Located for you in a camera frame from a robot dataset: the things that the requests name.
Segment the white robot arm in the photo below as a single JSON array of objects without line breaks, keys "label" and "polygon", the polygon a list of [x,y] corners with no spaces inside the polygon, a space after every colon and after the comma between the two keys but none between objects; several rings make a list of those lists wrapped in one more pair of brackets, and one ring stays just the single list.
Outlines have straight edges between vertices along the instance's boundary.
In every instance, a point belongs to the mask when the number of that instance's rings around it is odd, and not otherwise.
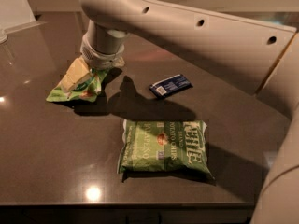
[{"label": "white robot arm", "polygon": [[79,0],[85,64],[117,65],[129,34],[179,56],[291,121],[250,224],[299,224],[299,34],[290,26],[157,0]]}]

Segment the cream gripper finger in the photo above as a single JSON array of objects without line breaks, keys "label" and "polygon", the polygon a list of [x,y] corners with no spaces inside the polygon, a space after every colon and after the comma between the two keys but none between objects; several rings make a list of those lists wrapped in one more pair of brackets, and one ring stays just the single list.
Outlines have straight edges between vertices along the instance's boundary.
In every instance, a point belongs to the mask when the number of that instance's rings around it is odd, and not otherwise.
[{"label": "cream gripper finger", "polygon": [[69,66],[66,74],[60,82],[63,92],[74,90],[79,84],[92,77],[89,66],[82,57],[76,58]]}]

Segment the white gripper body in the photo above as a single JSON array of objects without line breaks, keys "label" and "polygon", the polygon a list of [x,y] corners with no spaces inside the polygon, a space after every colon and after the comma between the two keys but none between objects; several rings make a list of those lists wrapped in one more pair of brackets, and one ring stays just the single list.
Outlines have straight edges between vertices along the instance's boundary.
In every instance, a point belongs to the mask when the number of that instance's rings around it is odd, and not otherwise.
[{"label": "white gripper body", "polygon": [[116,53],[105,54],[95,50],[87,40],[82,40],[80,52],[85,63],[96,70],[123,67],[125,65],[125,61],[122,58],[124,45],[121,45]]}]

